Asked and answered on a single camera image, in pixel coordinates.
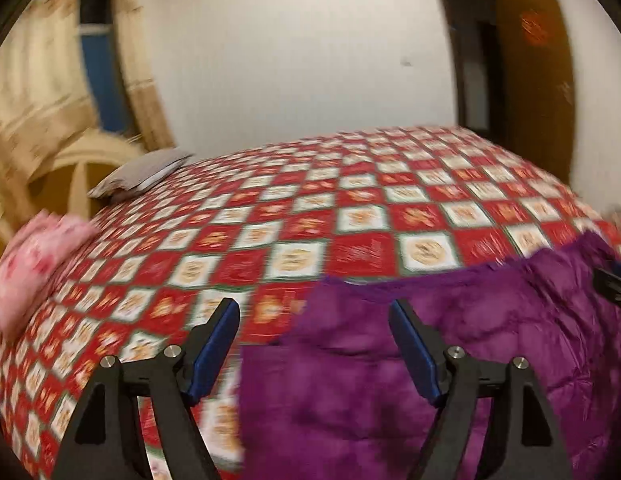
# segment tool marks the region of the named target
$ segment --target pink blanket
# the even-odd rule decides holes
[[[5,338],[19,335],[60,278],[54,277],[56,271],[98,232],[77,216],[60,218],[45,210],[17,232],[0,260],[0,332]]]

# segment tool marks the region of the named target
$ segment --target bed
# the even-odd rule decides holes
[[[322,274],[368,282],[528,256],[598,231],[621,237],[552,175],[463,128],[380,128],[272,144],[176,171],[94,219],[100,235],[9,346],[0,413],[26,469],[49,479],[66,425],[107,354],[153,356],[241,307],[238,344],[287,330]],[[237,478],[231,352],[193,410],[223,478]],[[169,478],[152,410],[140,415],[155,478]]]

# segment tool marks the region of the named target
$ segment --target purple fabric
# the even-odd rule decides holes
[[[531,362],[566,438],[576,480],[621,442],[621,311],[592,287],[612,249],[587,232],[528,260],[372,285],[324,278],[277,344],[244,346],[244,480],[405,480],[433,422],[388,326],[407,298],[473,356]],[[475,476],[490,401],[478,404],[460,477]]]

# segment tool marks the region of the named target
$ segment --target metal bolt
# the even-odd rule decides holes
[[[461,359],[466,355],[466,351],[461,346],[449,346],[447,352],[453,359]]]
[[[102,366],[102,368],[110,368],[116,363],[116,361],[117,359],[114,355],[107,355],[106,357],[102,357],[102,360],[99,362],[99,364]]]
[[[528,368],[528,359],[526,359],[526,357],[515,357],[513,359],[513,364],[515,365],[515,368],[526,370],[526,368]]]
[[[182,348],[179,345],[169,345],[166,348],[164,348],[164,355],[166,357],[177,357],[178,355],[180,355],[182,352]]]

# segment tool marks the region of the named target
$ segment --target wooden door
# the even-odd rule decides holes
[[[569,38],[557,0],[497,0],[506,148],[569,182],[575,125]]]

